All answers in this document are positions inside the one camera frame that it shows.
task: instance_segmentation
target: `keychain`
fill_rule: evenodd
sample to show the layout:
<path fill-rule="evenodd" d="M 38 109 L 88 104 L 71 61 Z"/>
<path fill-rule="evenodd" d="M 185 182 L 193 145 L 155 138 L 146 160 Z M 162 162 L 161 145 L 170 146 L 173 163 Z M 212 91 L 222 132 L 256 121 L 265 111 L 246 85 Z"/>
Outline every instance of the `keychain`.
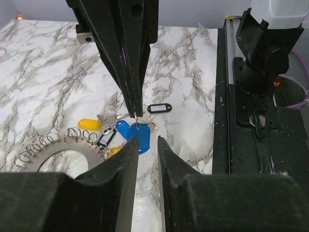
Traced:
<path fill-rule="evenodd" d="M 119 131 L 119 133 L 126 139 L 126 132 L 129 129 L 129 124 L 124 120 L 119 120 L 115 124 L 115 128 Z"/>
<path fill-rule="evenodd" d="M 147 107 L 150 114 L 167 113 L 172 110 L 172 106 L 168 103 L 152 104 Z"/>
<path fill-rule="evenodd" d="M 108 158 L 112 157 L 114 154 L 120 151 L 121 148 L 122 148 L 121 146 L 116 146 L 116 147 L 112 147 L 111 149 L 109 149 Z"/>
<path fill-rule="evenodd" d="M 100 147 L 100 149 L 107 148 L 114 136 L 116 135 L 117 130 L 114 129 L 113 133 L 109 133 L 107 135 L 102 134 L 97 142 L 97 146 Z"/>
<path fill-rule="evenodd" d="M 139 123 L 139 129 L 137 124 L 133 123 L 126 132 L 126 138 L 129 141 L 132 137 L 138 136 L 139 138 L 139 154 L 143 154 L 150 148 L 150 128 L 147 124 Z"/>
<path fill-rule="evenodd" d="M 79 128 L 92 131 L 97 131 L 100 129 L 101 125 L 100 121 L 87 118 L 83 118 L 77 123 Z"/>

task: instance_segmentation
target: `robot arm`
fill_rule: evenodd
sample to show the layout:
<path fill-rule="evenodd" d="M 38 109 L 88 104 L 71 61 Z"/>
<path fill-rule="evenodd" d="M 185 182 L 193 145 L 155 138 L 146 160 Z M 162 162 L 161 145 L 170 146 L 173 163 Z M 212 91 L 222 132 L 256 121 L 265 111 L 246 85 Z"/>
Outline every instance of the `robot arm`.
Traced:
<path fill-rule="evenodd" d="M 142 86 L 157 41 L 158 0 L 66 0 L 80 43 L 95 42 L 121 89 L 130 117 L 142 116 Z"/>
<path fill-rule="evenodd" d="M 246 58 L 246 86 L 252 85 L 252 71 L 263 76 L 287 72 L 288 55 L 304 30 L 301 23 L 308 8 L 309 0 L 252 1 L 252 7 L 244 12 L 236 34 L 239 48 Z"/>

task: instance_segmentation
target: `cable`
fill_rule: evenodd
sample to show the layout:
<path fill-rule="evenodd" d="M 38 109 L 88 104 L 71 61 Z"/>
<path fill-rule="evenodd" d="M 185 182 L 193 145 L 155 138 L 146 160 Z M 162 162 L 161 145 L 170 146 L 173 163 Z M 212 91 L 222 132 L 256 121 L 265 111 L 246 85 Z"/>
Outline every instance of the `cable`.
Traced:
<path fill-rule="evenodd" d="M 308 66 L 308 64 L 305 62 L 305 60 L 296 51 L 291 51 L 291 53 L 298 59 L 298 61 L 305 68 L 306 73 L 307 73 L 307 78 L 308 78 L 308 86 L 309 86 L 309 66 Z M 297 109 L 297 108 L 301 108 L 301 107 L 308 105 L 308 103 L 309 103 L 309 90 L 305 90 L 305 93 L 306 93 L 306 99 L 304 99 L 303 102 L 300 102 L 300 103 L 297 103 L 297 104 L 294 104 L 294 105 L 289 105 L 286 108 Z"/>
<path fill-rule="evenodd" d="M 268 81 L 268 89 L 269 89 L 269 96 L 267 101 L 267 107 L 266 107 L 266 114 L 265 114 L 265 126 L 262 127 L 260 118 L 258 113 L 254 110 L 253 111 L 253 121 L 255 122 L 255 134 L 258 138 L 263 138 L 269 129 L 269 123 L 270 123 L 270 113 L 272 111 L 272 99 L 274 95 L 274 80 L 276 79 L 277 75 L 269 74 L 269 81 Z"/>

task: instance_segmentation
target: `white marble surface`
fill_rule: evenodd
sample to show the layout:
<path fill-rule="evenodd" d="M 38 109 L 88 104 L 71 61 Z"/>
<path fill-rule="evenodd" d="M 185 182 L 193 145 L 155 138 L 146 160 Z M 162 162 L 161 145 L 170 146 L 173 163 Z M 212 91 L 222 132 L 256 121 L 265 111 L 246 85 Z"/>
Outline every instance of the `white marble surface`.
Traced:
<path fill-rule="evenodd" d="M 132 231 L 161 231 L 157 147 L 159 135 L 176 154 L 211 174 L 216 74 L 216 29 L 160 27 L 143 87 L 145 104 L 167 102 L 153 115 L 159 130 L 139 156 Z M 0 31 L 0 170 L 37 135 L 63 134 L 82 118 L 125 113 L 121 91 L 94 43 L 80 45 L 75 24 L 12 21 Z M 111 147 L 124 139 L 119 133 Z M 55 155 L 45 171 L 76 177 L 86 159 L 73 151 Z"/>

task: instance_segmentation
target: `key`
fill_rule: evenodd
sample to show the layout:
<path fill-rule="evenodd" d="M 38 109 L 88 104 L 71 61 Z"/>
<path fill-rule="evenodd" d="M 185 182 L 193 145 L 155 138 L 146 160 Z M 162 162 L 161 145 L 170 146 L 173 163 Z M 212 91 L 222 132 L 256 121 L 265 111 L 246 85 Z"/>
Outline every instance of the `key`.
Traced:
<path fill-rule="evenodd" d="M 103 115 L 97 115 L 99 121 L 102 124 L 102 134 L 106 135 L 111 133 L 114 130 L 114 125 L 117 121 L 120 119 L 123 119 L 125 117 L 129 117 L 129 114 L 123 114 L 119 116 L 112 116 L 108 118 L 104 118 Z"/>
<path fill-rule="evenodd" d="M 150 118 L 150 113 L 147 111 L 147 105 L 143 106 L 143 117 L 138 117 L 140 123 L 146 123 L 150 127 L 151 131 L 157 131 L 158 126 Z"/>

